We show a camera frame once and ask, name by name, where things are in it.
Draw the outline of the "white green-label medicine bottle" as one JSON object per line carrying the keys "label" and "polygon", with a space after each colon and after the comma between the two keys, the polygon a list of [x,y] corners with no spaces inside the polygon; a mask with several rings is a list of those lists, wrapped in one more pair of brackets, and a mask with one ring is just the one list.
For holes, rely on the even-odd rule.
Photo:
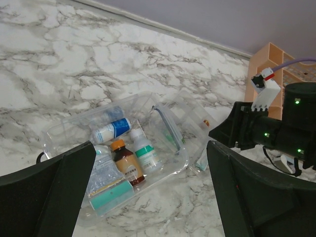
{"label": "white green-label medicine bottle", "polygon": [[163,167],[162,161],[143,130],[141,128],[131,130],[130,137],[133,140],[134,153],[139,160],[143,172],[147,175],[161,170]]}

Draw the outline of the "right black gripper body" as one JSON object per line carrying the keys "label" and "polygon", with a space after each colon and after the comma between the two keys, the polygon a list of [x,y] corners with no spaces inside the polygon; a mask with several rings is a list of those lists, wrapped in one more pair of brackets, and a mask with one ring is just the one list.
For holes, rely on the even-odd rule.
{"label": "right black gripper body", "polygon": [[281,121],[268,117],[267,111],[251,110],[251,102],[241,104],[239,148],[248,150],[256,145],[275,148]]}

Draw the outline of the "clear plastic medicine box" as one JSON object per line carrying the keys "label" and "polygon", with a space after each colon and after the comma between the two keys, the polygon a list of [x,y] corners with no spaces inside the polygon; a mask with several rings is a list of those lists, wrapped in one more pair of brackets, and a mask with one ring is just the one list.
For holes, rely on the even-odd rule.
{"label": "clear plastic medicine box", "polygon": [[83,227],[109,217],[189,163],[171,111],[150,92],[62,118],[39,138],[47,158],[93,144],[96,158],[78,217]]}

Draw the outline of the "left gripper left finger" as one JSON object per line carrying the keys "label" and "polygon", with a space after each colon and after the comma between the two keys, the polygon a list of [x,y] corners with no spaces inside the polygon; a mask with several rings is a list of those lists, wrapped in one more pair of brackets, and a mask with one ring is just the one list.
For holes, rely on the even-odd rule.
{"label": "left gripper left finger", "polygon": [[2,237],[70,237],[96,151],[85,142],[0,178]]}

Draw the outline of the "white blue small bottle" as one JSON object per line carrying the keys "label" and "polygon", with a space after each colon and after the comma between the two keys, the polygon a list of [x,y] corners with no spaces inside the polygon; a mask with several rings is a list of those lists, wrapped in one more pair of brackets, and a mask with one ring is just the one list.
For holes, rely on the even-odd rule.
{"label": "white blue small bottle", "polygon": [[95,129],[91,133],[91,142],[93,144],[103,144],[112,139],[118,138],[131,129],[131,123],[127,118],[122,118],[111,122],[110,124]]}

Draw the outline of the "white blue gauze packet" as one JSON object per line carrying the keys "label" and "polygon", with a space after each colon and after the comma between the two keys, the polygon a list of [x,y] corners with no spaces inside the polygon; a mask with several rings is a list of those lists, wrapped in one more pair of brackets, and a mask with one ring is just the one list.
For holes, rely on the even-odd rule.
{"label": "white blue gauze packet", "polygon": [[89,198],[119,183],[124,175],[118,170],[108,147],[95,145],[96,157],[87,185]]}

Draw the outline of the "brown orange-cap medicine bottle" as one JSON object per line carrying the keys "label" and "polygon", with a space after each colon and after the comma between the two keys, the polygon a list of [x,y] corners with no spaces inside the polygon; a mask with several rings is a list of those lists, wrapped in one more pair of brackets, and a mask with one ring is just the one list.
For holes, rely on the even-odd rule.
{"label": "brown orange-cap medicine bottle", "polygon": [[126,148],[125,142],[119,139],[110,146],[114,152],[114,162],[117,168],[124,174],[130,184],[135,186],[143,182],[145,177],[142,168],[134,153]]}

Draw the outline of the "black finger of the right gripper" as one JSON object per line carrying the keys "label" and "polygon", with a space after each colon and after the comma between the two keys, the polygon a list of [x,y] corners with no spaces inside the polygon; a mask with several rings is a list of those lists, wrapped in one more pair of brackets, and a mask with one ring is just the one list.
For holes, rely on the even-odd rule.
{"label": "black finger of the right gripper", "polygon": [[246,102],[235,102],[228,117],[218,126],[211,129],[208,136],[228,148],[235,147],[244,121]]}

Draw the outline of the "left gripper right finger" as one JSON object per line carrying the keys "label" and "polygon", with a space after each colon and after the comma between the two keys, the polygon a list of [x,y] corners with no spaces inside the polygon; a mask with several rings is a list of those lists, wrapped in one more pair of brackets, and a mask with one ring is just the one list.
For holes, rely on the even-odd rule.
{"label": "left gripper right finger", "polygon": [[316,184],[210,140],[207,158],[227,237],[314,237]]}

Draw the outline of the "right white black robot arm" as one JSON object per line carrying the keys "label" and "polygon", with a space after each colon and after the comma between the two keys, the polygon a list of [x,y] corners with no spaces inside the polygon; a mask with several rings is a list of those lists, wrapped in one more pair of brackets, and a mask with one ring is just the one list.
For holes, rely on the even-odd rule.
{"label": "right white black robot arm", "polygon": [[228,148],[241,150],[262,145],[316,167],[316,84],[297,82],[284,89],[282,118],[270,118],[263,106],[235,102],[228,117],[209,137]]}

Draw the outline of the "small clear teal packet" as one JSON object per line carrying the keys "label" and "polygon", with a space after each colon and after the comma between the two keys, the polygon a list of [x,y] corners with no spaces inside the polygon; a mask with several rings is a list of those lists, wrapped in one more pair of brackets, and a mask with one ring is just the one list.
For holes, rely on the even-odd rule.
{"label": "small clear teal packet", "polygon": [[201,153],[200,158],[196,161],[195,167],[198,168],[201,171],[205,171],[208,167],[208,159],[207,159],[207,151],[204,150]]}

